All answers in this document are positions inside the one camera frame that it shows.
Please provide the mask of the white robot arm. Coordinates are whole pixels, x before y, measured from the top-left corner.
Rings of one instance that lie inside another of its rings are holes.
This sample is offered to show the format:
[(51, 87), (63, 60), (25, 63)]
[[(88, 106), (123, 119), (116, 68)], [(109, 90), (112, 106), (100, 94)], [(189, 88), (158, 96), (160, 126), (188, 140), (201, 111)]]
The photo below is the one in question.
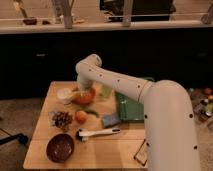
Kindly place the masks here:
[(190, 97), (179, 83), (157, 82), (128, 76), (101, 67), (91, 54), (75, 70), (81, 90), (102, 83), (144, 105), (149, 171), (201, 171), (199, 145)]

